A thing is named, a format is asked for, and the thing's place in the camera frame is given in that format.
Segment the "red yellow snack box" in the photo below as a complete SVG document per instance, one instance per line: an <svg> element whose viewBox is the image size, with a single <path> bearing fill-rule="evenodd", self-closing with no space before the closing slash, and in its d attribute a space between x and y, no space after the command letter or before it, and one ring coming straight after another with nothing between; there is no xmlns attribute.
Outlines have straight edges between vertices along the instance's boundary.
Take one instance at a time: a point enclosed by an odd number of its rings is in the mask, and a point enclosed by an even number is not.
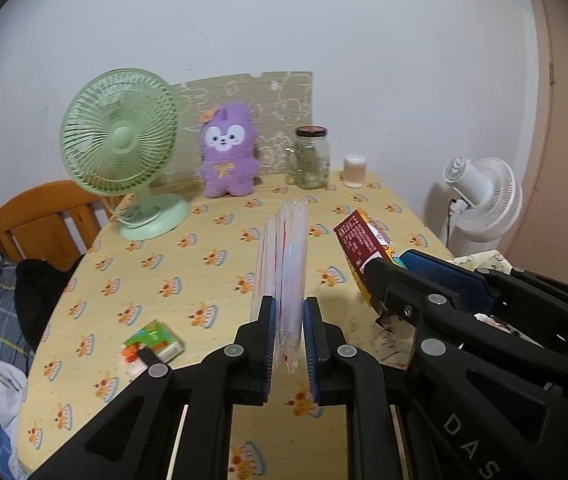
<svg viewBox="0 0 568 480"><path fill-rule="evenodd" d="M364 283L364 268L372 259L380 258L405 269L395 245L375 221L361 208L355 208L334 232L345 254L351 274L366 304L372 306L372 295Z"/></svg>

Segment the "green orange tissue pack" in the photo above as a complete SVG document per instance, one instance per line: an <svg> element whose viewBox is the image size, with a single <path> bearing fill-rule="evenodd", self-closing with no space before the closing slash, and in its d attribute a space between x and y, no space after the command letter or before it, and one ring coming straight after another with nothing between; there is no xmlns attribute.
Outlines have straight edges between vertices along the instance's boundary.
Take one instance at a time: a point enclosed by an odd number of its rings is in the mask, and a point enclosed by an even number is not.
<svg viewBox="0 0 568 480"><path fill-rule="evenodd" d="M153 320L126 339L120 349L124 370L131 379L156 361L167 364L185 351L185 343L171 328Z"/></svg>

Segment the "clear zip plastic bag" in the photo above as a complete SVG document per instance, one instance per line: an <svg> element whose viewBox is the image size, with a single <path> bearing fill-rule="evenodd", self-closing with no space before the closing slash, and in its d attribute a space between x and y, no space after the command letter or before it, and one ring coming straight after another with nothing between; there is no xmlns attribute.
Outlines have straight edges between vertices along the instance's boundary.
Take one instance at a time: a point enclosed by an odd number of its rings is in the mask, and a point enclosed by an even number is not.
<svg viewBox="0 0 568 480"><path fill-rule="evenodd" d="M309 203L286 200L267 220L259 239L251 315L265 296L274 299L273 366L288 374L298 367L305 300Z"/></svg>

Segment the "pastel cartoon-print storage box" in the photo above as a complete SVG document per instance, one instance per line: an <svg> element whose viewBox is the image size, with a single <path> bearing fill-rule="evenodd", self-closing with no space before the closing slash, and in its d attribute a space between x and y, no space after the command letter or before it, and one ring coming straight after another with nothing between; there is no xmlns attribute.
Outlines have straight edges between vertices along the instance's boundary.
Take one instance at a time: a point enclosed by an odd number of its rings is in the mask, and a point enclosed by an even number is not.
<svg viewBox="0 0 568 480"><path fill-rule="evenodd" d="M474 271L477 269L489 269L509 274L512 271L510 263L498 250L477 252L477 254L455 257L451 260L455 266Z"/></svg>

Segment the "white standing fan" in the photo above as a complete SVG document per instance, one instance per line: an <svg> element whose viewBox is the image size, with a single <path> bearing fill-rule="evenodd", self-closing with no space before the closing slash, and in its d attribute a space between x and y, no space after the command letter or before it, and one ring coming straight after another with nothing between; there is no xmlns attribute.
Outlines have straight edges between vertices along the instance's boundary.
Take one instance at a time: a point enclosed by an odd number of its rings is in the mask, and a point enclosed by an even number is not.
<svg viewBox="0 0 568 480"><path fill-rule="evenodd" d="M444 167L442 177L450 188L445 245L453 255L493 247L515 226L523 194L505 160L455 157Z"/></svg>

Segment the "yellow cake-print tablecloth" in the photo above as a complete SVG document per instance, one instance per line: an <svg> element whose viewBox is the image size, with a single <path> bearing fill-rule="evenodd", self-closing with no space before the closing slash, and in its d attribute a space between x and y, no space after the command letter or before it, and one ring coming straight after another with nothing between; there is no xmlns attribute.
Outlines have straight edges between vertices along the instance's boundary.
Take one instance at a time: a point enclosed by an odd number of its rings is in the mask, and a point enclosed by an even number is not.
<svg viewBox="0 0 568 480"><path fill-rule="evenodd" d="M353 281L335 226L361 208L401 252L416 248L448 258L448 249L395 193L374 176L359 190L332 177L326 188L307 191L270 174L246 197L195 195L191 214L173 231L129 242L109 224L84 256L30 368L19 416L22 466L35 471L129 385L120 349L150 321L164 322L185 343L175 366L229 344L251 317L265 222L297 198L310 211L305 291L350 344L374 353L376 315Z"/></svg>

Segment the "cotton swab container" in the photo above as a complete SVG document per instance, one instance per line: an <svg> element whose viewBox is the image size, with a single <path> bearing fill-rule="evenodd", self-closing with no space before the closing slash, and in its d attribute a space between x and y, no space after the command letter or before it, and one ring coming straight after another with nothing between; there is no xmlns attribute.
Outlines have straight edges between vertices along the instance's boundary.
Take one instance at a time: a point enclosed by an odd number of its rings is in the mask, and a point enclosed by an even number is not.
<svg viewBox="0 0 568 480"><path fill-rule="evenodd" d="M349 154L343 157L341 180L348 188L361 188L366 179L366 158Z"/></svg>

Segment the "white cloth on bed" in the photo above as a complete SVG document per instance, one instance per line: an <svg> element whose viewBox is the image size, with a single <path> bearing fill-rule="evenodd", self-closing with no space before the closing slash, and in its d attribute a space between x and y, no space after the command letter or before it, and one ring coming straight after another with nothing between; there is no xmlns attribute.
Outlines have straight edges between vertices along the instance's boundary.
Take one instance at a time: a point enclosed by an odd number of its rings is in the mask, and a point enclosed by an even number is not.
<svg viewBox="0 0 568 480"><path fill-rule="evenodd" d="M0 361L0 476L28 479L19 461L17 437L20 409L27 393L27 377L12 364Z"/></svg>

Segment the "glass jar black lid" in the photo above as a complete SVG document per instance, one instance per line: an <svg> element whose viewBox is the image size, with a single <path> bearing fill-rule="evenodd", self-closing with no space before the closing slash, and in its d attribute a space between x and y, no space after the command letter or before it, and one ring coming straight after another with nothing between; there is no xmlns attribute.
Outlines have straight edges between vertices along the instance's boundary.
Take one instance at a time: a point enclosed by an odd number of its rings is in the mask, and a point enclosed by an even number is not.
<svg viewBox="0 0 568 480"><path fill-rule="evenodd" d="M287 148L290 181L304 190L318 190L329 182L329 143L322 126L300 126L293 144Z"/></svg>

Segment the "black chair back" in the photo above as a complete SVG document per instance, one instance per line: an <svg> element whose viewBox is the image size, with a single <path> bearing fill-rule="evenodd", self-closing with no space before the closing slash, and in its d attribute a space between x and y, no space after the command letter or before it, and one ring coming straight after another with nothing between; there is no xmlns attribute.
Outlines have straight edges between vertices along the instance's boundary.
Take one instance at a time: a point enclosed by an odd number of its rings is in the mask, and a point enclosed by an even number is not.
<svg viewBox="0 0 568 480"><path fill-rule="evenodd" d="M57 302L82 259L80 256L67 271L39 259L25 259L16 266L15 310L32 350L37 350Z"/></svg>

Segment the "beige cartoon-print board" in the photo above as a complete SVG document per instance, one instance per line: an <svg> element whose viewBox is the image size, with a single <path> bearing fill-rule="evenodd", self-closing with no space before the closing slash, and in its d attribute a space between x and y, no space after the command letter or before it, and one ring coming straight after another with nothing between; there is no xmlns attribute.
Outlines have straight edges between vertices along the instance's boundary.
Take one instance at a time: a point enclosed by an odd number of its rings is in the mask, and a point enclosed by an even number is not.
<svg viewBox="0 0 568 480"><path fill-rule="evenodd" d="M313 122L312 92L310 72L234 74L175 84L172 93L180 130L171 162L158 181L196 179L201 166L200 118L214 107L236 103L248 106L257 128L261 174L282 174L287 170L286 148L293 144L296 129Z"/></svg>

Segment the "purple plush bunny toy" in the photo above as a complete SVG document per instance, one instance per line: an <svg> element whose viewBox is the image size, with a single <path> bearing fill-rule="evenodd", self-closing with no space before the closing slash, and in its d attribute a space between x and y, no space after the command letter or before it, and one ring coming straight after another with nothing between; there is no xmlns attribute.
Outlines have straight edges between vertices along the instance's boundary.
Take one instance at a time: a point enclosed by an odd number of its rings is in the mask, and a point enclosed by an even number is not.
<svg viewBox="0 0 568 480"><path fill-rule="evenodd" d="M245 103L217 105L199 117L200 174L209 198L247 196L253 192L260 163L256 158L257 129Z"/></svg>

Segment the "green desk fan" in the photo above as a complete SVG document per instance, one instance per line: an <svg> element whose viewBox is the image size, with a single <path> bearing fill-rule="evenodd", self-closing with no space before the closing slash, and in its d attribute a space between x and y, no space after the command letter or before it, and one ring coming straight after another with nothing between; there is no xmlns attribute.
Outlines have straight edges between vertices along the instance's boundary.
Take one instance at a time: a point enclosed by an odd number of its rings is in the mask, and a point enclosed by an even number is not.
<svg viewBox="0 0 568 480"><path fill-rule="evenodd" d="M101 198L131 194L114 211L121 236L150 240L176 228L188 203L155 194L151 182L170 162L179 116L162 78L140 68L117 68L88 82L71 100L60 126L60 156L67 174Z"/></svg>

